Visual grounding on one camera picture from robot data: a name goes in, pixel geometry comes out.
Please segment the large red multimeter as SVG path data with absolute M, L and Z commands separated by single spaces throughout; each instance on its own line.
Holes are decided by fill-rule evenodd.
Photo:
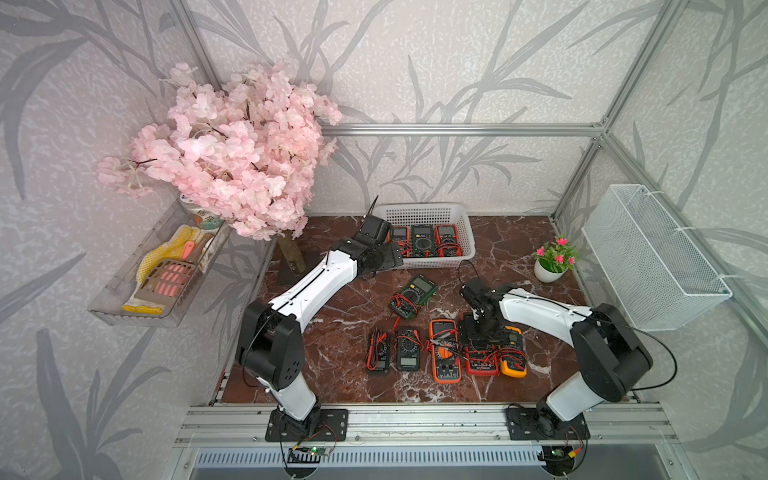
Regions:
M 466 370 L 475 376 L 496 376 L 500 366 L 495 346 L 479 331 L 472 312 L 464 312 L 457 323 L 459 344 L 466 361 Z

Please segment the small red multimeter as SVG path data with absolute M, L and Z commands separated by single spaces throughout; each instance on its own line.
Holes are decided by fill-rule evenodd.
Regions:
M 459 257 L 462 247 L 458 239 L 455 224 L 439 224 L 435 226 L 437 255 L 439 257 Z

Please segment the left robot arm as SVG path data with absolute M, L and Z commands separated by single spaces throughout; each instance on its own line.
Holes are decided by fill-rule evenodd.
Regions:
M 254 301 L 243 316 L 238 343 L 242 372 L 269 389 L 278 408 L 270 414 L 268 442 L 316 434 L 326 412 L 308 386 L 303 333 L 318 311 L 348 283 L 403 264 L 399 247 L 387 241 L 391 224 L 367 214 L 352 237 L 334 242 L 319 263 L 282 295 Z

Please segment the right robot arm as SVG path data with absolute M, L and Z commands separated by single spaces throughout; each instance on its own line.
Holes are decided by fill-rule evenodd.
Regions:
M 461 339 L 507 346 L 511 327 L 519 323 L 558 338 L 576 353 L 578 371 L 536 406 L 505 410 L 512 440 L 588 440 L 584 412 L 620 402 L 653 367 L 640 331 L 607 303 L 568 305 L 520 288 L 491 288 L 480 278 L 464 283 L 460 293 L 472 311 Z

